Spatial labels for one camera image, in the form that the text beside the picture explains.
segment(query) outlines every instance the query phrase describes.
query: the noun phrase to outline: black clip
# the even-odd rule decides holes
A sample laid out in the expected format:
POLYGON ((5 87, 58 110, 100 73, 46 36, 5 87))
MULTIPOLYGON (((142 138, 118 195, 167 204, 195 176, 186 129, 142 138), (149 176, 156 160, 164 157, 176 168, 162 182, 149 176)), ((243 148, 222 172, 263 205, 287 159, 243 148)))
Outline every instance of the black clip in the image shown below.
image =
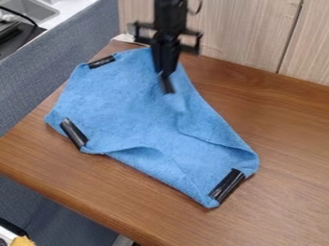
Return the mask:
POLYGON ((90 69, 94 69, 94 68, 100 67, 102 65, 105 65, 107 63, 114 62, 114 61, 115 61, 114 56, 110 55, 106 58, 102 58, 100 60, 90 62, 90 63, 88 63, 88 66, 90 69))
POLYGON ((87 137, 79 130, 79 128, 77 128, 76 125, 73 124, 69 118, 62 121, 61 128, 78 148, 78 150, 80 150, 88 142, 87 137))
POLYGON ((222 204, 230 193, 245 179, 238 169, 232 171, 209 193, 209 196, 222 204))

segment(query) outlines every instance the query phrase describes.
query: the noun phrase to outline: black cable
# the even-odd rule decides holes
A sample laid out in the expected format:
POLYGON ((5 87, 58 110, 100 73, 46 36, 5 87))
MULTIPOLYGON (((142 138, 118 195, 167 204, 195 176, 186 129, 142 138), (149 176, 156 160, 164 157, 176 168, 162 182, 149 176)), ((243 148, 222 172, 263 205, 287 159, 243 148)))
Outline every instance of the black cable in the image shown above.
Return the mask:
POLYGON ((12 11, 12 10, 6 8, 6 7, 3 7, 3 6, 0 6, 0 10, 4 10, 4 11, 6 11, 6 12, 11 12, 11 13, 13 13, 13 14, 15 14, 15 15, 18 15, 18 16, 24 18, 24 19, 27 19, 27 20, 30 21, 32 24, 34 24, 36 27, 38 26, 38 24, 36 23, 36 21, 34 21, 32 18, 30 18, 30 17, 28 17, 28 16, 26 16, 26 15, 20 13, 20 12, 12 11))

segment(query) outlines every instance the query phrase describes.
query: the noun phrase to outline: folded cloth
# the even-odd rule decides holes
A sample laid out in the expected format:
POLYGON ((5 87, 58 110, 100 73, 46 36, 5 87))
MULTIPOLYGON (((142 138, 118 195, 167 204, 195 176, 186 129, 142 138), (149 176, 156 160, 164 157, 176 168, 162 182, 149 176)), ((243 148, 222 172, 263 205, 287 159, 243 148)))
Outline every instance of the folded cloth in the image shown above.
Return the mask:
POLYGON ((81 151, 103 154, 166 183, 206 208, 219 205, 209 193, 232 170, 249 177, 255 152, 191 84, 181 64, 164 94, 151 50, 114 54, 115 61, 73 72, 46 123, 64 135, 69 118, 89 139, 81 151))

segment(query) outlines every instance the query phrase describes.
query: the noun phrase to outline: wooden panel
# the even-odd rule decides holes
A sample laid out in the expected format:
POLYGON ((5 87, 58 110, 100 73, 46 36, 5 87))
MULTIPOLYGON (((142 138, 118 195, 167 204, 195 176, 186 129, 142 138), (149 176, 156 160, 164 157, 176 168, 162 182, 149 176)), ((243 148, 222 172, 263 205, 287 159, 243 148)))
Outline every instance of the wooden panel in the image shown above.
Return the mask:
POLYGON ((280 73, 329 86, 329 1, 306 0, 280 73))
MULTIPOLYGON (((275 72, 300 0, 204 0, 189 27, 205 33, 206 56, 275 72)), ((190 0, 194 7, 196 0, 190 0)), ((120 28, 153 20, 153 0, 120 0, 120 28)))
MULTIPOLYGON (((133 47, 112 42, 96 58, 133 47)), ((220 208, 78 152, 43 122, 60 89, 0 139, 0 173, 143 246, 328 245, 329 87, 205 57, 181 61, 261 158, 259 172, 220 208)))

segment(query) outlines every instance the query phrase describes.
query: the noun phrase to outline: brown table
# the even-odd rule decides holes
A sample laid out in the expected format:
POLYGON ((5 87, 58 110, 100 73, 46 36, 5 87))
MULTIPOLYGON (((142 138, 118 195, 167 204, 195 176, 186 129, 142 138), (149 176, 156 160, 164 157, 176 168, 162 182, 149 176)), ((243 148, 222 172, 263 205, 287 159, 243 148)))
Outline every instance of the brown table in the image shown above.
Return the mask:
MULTIPOLYGON (((112 42, 96 58, 130 47, 112 42)), ((0 171, 142 245, 329 245, 329 87, 205 57, 182 62, 261 157, 219 209, 79 153, 42 120, 62 88, 0 139, 0 171)))

